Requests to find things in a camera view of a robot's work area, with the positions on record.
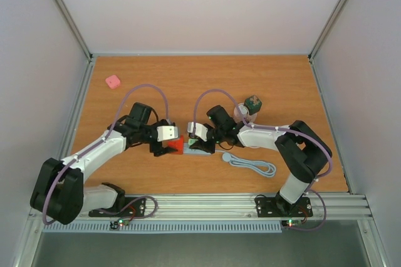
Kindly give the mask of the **red cube plug adapter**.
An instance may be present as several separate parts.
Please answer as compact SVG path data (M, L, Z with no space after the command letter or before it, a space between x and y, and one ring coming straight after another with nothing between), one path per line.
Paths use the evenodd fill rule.
M182 155L184 153L184 136L181 135L177 139L169 140L167 146L173 150L170 154Z

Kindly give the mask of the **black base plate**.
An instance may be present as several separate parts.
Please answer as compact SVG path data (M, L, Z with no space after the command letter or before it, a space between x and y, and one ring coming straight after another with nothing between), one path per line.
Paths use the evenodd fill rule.
M289 204L278 196L262 194L254 198L258 217L312 217L313 210L308 197L301 197L295 204Z
M108 209L95 209L88 213L90 217L143 217L146 199L133 201L135 197L126 197L123 201Z

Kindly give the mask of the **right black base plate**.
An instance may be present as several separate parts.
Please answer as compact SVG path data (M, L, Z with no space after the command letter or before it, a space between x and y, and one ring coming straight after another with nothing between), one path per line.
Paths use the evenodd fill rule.
M313 210L308 197L301 197L295 204L289 204L278 196L262 194L254 198L258 217L312 217Z

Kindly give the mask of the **pink cube plug adapter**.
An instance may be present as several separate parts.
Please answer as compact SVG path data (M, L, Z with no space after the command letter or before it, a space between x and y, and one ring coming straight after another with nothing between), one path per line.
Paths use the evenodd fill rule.
M105 83L110 89L114 90L120 86L121 81L117 75L111 75L105 79Z

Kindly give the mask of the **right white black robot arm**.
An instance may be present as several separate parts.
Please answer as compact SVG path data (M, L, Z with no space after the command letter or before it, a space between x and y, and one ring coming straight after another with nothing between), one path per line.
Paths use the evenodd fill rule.
M191 121L188 134L195 140L190 148L210 154L222 142L234 147L259 147L279 152L289 169L289 176L274 197L273 205L280 216L293 213L304 192L322 177L321 171L333 167L330 148L303 121L291 125L267 126L236 122L226 110L217 105L207 112L212 125Z

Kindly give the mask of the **light blue power strip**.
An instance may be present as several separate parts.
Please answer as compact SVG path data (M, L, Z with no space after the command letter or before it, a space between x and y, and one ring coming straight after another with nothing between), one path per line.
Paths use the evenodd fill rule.
M210 153L205 152L203 150L191 149L189 147L188 143L184 144L183 154L184 155L198 155L198 156L210 156L211 155Z

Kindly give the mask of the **left small circuit board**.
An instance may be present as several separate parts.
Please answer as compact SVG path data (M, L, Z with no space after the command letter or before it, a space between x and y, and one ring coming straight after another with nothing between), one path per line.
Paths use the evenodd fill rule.
M117 221L110 221L109 229L110 230L120 230L121 228L128 226L130 224L129 220L119 219Z

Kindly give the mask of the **aluminium front rail frame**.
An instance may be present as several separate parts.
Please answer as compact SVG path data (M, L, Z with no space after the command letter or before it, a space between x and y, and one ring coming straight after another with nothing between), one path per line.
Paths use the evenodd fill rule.
M245 220L257 219L254 194L159 194L153 196L156 203L146 199L144 216L155 211L158 220ZM347 193L307 193L313 216L309 221L372 220L373 215L363 195ZM79 213L76 220L88 219L90 211ZM286 217L264 217L285 220Z

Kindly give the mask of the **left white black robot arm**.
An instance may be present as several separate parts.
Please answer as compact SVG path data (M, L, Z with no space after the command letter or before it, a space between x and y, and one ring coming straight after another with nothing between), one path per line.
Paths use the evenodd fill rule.
M122 188L108 182L86 188L85 182L110 159L138 145L147 144L156 157L175 152L164 143L179 138L178 127L159 118L150 124L153 113L152 107L136 102L129 114L118 118L84 149L43 163L29 204L42 213L46 225L55 221L69 224L83 212L99 211L109 216L127 213L130 203Z

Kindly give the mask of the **right small circuit board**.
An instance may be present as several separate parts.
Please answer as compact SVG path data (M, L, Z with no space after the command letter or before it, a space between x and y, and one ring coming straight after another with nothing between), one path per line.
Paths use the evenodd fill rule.
M294 228L296 226L301 226L305 223L306 221L304 219L287 219L281 221L281 225L286 228Z

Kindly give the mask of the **small circuit board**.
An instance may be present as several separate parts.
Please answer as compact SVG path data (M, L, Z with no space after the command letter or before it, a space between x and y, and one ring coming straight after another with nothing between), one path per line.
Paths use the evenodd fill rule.
M287 219L281 221L281 225L286 228L294 228L296 226L301 226L305 223L306 221L304 219Z
M117 221L110 221L109 229L110 230L120 230L121 228L128 226L130 224L129 220L119 219Z

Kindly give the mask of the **dark green patterned cube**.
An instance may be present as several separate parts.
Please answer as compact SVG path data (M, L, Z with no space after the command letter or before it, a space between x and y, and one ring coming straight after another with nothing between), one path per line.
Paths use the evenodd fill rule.
M245 99L244 106L247 108L250 115L254 115L260 111L262 101L256 95L252 95Z

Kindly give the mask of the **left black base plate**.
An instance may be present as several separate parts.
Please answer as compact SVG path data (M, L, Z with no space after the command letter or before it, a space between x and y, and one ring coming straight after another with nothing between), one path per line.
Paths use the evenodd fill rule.
M123 201L108 209L95 209L88 213L90 217L143 217L146 199L133 201L135 197L126 197Z

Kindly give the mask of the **green small plug charger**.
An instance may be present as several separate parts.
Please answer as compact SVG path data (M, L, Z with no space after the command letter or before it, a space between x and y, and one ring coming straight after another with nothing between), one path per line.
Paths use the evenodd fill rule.
M189 138L187 143L188 143L189 146L191 146L191 145L193 145L193 144L196 143L196 142L197 142L196 139Z

